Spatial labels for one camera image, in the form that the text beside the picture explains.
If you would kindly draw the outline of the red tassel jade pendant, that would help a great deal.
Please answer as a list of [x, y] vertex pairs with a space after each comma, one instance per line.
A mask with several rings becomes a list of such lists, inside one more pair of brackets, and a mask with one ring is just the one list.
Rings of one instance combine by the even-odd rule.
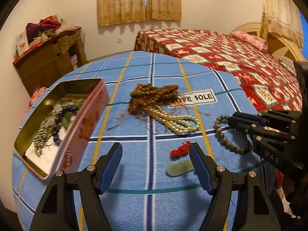
[[181, 146], [170, 152], [172, 162], [167, 166], [167, 176], [179, 177], [194, 170], [193, 164], [188, 157], [191, 144], [190, 141], [184, 141]]

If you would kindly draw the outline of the red patterned bed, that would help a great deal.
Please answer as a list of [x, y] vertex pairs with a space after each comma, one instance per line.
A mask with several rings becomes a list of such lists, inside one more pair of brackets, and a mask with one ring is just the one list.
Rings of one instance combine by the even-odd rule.
[[302, 109], [294, 68], [233, 35], [211, 30], [147, 29], [137, 33], [134, 49], [231, 73], [258, 111]]

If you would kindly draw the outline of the white paper card in tin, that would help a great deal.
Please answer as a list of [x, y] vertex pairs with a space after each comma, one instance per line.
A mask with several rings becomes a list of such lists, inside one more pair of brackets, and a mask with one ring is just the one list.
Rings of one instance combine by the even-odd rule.
[[62, 125], [46, 124], [40, 127], [32, 139], [32, 143], [25, 152], [25, 157], [41, 171], [49, 174], [60, 145], [66, 136]]

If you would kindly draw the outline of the striped grey pillow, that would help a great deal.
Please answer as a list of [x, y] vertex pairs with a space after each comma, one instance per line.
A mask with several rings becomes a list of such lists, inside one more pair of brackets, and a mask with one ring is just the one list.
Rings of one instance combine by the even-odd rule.
[[293, 76], [296, 77], [296, 70], [295, 70], [293, 60], [289, 59], [286, 56], [280, 55], [278, 56], [278, 61], [287, 71], [289, 71]]

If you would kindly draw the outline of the pink pillow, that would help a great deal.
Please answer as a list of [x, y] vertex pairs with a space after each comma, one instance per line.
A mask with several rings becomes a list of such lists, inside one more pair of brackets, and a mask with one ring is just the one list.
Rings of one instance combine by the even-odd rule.
[[253, 47], [257, 48], [261, 52], [268, 52], [268, 43], [263, 38], [242, 31], [233, 31], [231, 32], [231, 35], [235, 38], [238, 38], [244, 42], [251, 44]]

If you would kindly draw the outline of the cream wooden headboard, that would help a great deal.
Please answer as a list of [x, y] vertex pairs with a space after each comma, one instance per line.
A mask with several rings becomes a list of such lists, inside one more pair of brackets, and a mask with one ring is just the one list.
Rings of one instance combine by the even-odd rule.
[[[233, 31], [242, 31], [261, 38], [261, 23], [246, 23], [236, 27]], [[268, 43], [268, 54], [278, 59], [278, 56], [286, 56], [291, 60], [307, 62], [300, 48], [291, 39], [282, 37], [276, 33], [269, 33], [265, 39]]]

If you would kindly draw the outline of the blue plaid table cloth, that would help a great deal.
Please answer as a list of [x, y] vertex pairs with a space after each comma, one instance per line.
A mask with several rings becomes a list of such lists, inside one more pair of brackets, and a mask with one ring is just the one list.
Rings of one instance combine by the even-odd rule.
[[[254, 153], [236, 155], [217, 140], [213, 123], [235, 111], [255, 114], [256, 109], [229, 73], [171, 56], [142, 51], [114, 55], [72, 71], [62, 80], [101, 78], [110, 103], [98, 120], [81, 159], [79, 170], [94, 163], [115, 142], [123, 156], [109, 191], [100, 198], [113, 230], [198, 230], [211, 197], [195, 173], [169, 177], [170, 152], [184, 141], [196, 142], [217, 164], [236, 173], [254, 170], [265, 189], [274, 186], [276, 170]], [[198, 117], [202, 129], [177, 136], [158, 121], [133, 116], [120, 121], [130, 93], [138, 84], [176, 84], [191, 100], [202, 99], [179, 114]]]

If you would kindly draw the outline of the pink metal tin box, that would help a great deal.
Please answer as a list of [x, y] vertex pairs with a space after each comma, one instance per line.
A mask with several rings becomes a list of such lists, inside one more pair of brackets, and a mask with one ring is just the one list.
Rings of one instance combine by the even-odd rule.
[[[84, 103], [77, 110], [75, 106], [63, 106], [68, 100], [84, 100]], [[40, 98], [21, 128], [14, 143], [18, 156], [29, 170], [46, 182], [58, 170], [67, 174], [76, 172], [95, 125], [108, 102], [106, 84], [101, 78], [60, 82], [46, 96]], [[75, 113], [75, 119], [66, 130], [50, 173], [46, 174], [25, 157], [25, 152], [40, 127], [52, 124], [57, 128], [62, 125], [62, 119], [67, 112]]]

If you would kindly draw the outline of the green jade bangle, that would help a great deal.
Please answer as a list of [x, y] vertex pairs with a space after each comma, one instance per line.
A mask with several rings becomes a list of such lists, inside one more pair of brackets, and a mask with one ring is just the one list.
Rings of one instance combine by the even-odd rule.
[[[84, 100], [79, 100], [76, 102], [73, 102], [72, 100], [68, 100], [66, 101], [63, 106], [75, 106], [77, 107], [77, 110], [79, 110], [81, 108], [81, 106], [83, 105]], [[65, 128], [65, 130], [68, 129], [68, 127], [70, 126], [70, 124], [74, 121], [76, 114], [72, 113], [72, 112], [67, 112], [63, 119], [62, 119], [62, 126]]]

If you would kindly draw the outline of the beige right curtain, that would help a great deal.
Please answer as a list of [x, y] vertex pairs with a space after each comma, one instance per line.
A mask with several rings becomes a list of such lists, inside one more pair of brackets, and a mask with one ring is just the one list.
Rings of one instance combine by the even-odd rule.
[[270, 33], [285, 37], [303, 49], [300, 11], [292, 0], [263, 0], [261, 37], [267, 39]]

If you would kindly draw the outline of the clothes pile on floor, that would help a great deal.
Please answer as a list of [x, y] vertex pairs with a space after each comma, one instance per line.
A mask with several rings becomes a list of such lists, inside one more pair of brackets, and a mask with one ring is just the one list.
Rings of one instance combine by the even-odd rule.
[[46, 87], [40, 87], [39, 85], [35, 87], [32, 96], [30, 96], [28, 109], [31, 109], [33, 104], [39, 99], [42, 94], [44, 94], [45, 91]]

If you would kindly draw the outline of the brown wooden desk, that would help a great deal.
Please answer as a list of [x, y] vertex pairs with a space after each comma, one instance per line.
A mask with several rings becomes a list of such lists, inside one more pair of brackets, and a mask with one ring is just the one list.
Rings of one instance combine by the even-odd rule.
[[26, 91], [49, 87], [62, 76], [87, 64], [81, 28], [64, 31], [25, 51], [14, 62]]

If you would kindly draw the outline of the beige window curtain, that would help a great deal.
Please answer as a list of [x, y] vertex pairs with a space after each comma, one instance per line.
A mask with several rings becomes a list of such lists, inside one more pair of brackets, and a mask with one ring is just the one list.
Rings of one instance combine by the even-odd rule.
[[98, 26], [148, 20], [181, 21], [182, 0], [97, 0]]

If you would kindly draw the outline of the white product box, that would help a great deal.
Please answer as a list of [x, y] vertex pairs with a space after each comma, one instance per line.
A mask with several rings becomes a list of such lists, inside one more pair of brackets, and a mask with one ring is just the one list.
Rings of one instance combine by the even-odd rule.
[[26, 30], [24, 30], [19, 35], [17, 35], [16, 46], [17, 46], [17, 52], [19, 56], [29, 49], [29, 43], [28, 43]]

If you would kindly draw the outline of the clothes pile on desk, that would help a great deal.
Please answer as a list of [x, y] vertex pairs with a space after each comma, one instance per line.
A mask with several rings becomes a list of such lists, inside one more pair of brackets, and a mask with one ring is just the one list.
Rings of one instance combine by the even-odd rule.
[[28, 23], [26, 26], [26, 35], [28, 43], [31, 43], [35, 38], [41, 37], [43, 34], [51, 38], [65, 31], [80, 29], [80, 26], [76, 26], [73, 23], [61, 23], [58, 20], [54, 20], [53, 16], [50, 16], [41, 19], [39, 23]]

